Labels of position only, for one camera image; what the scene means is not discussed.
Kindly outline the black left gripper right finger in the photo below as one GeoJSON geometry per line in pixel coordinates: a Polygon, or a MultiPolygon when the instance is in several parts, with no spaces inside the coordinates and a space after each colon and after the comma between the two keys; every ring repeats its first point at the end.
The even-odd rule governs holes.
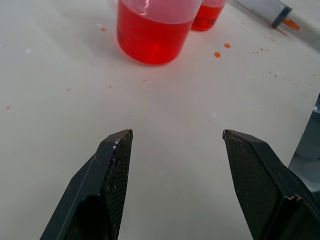
{"type": "Polygon", "coordinates": [[[320,240],[320,201],[263,140],[226,129],[234,190],[253,240],[320,240]]]}

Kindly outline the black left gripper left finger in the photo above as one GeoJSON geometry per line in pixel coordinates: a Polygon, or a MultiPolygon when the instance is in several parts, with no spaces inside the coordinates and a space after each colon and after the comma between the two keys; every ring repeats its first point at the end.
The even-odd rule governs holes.
{"type": "Polygon", "coordinates": [[[109,135],[71,178],[39,240],[118,240],[133,131],[109,135]]]}

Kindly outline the large beaker with red liquid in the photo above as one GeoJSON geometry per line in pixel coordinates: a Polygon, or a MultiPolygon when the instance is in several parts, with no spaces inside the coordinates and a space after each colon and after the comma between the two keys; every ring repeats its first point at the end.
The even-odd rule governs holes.
{"type": "Polygon", "coordinates": [[[109,0],[119,47],[134,60],[163,65],[178,57],[203,0],[109,0]]]}

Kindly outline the clear plastic syringe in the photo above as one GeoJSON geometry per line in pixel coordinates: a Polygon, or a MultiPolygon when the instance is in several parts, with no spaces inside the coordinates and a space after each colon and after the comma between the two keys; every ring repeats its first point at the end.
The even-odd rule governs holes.
{"type": "Polygon", "coordinates": [[[281,0],[227,0],[240,12],[257,22],[280,31],[289,31],[320,53],[320,26],[307,20],[281,0]]]}

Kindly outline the small beaker with red liquid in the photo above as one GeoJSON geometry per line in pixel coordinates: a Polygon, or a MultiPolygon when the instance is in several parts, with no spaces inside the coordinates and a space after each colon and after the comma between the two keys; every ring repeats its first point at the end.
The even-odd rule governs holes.
{"type": "Polygon", "coordinates": [[[218,20],[227,0],[203,0],[192,23],[192,30],[207,31],[218,20]]]}

